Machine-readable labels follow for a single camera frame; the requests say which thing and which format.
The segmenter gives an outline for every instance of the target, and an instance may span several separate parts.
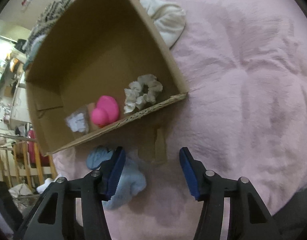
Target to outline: pink bedsheet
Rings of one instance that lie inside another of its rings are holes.
[[[190,93],[161,112],[168,120],[168,162],[139,162],[146,190],[106,212],[113,239],[193,238],[202,203],[182,175],[182,146],[223,177],[248,177],[272,214],[307,183],[307,19],[296,2],[169,1],[187,14],[172,54]],[[128,125],[55,154],[58,173],[87,174],[85,158],[98,144],[121,145],[136,160],[135,130]],[[226,202],[225,220],[228,212]]]

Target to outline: small package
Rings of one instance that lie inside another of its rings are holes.
[[[77,109],[65,120],[71,131],[82,132],[84,134],[89,132],[88,111],[86,106]]]

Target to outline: pink rubber duck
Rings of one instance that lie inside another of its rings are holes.
[[[101,96],[91,113],[91,121],[99,127],[109,125],[119,119],[119,106],[110,96]]]

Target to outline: metal screw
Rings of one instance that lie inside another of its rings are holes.
[[[249,179],[246,178],[246,177],[241,177],[240,180],[241,180],[242,183],[248,183],[249,182]]]
[[[92,171],[91,175],[92,175],[93,177],[97,177],[97,176],[100,175],[100,171],[99,171],[99,170],[94,170],[94,171]]]
[[[59,178],[56,180],[56,182],[57,182],[57,183],[63,183],[65,179],[66,179],[65,177],[59,177]]]
[[[215,175],[215,172],[212,170],[206,170],[206,175],[212,177],[213,175]]]

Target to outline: cardboard box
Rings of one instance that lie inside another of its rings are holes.
[[[123,113],[124,88],[144,74],[164,86],[157,104]],[[43,154],[92,140],[187,95],[169,48],[139,0],[76,0],[57,21],[27,73],[30,117]],[[87,135],[73,133],[65,118],[76,109],[114,97],[119,120]]]

